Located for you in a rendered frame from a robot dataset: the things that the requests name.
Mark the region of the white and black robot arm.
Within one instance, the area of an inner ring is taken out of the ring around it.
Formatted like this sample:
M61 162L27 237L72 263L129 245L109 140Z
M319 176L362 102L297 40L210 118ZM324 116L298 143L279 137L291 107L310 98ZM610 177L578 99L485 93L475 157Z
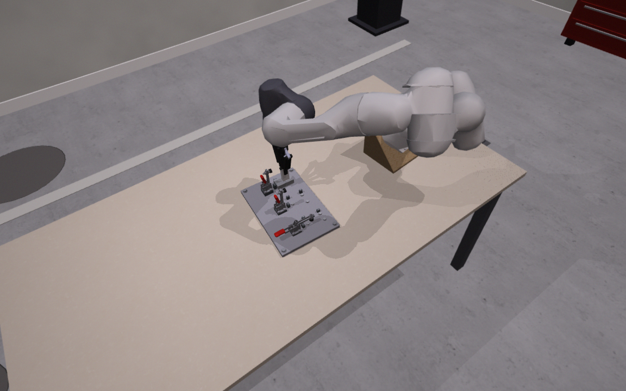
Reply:
M402 87L409 90L347 96L315 118L310 99L291 91L281 79L269 79L259 86L264 139L285 148L292 143L382 136L399 153L409 148L420 157L443 154L450 143L467 151L485 141L485 104L468 73L427 67Z

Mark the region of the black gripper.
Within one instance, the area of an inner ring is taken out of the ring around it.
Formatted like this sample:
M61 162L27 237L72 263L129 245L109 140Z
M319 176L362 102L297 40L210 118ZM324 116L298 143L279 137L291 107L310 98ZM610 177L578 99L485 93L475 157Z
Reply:
M288 146L280 148L272 145L272 148L275 153L276 161L280 165L281 180L289 180L289 169L291 168L292 154L288 153Z

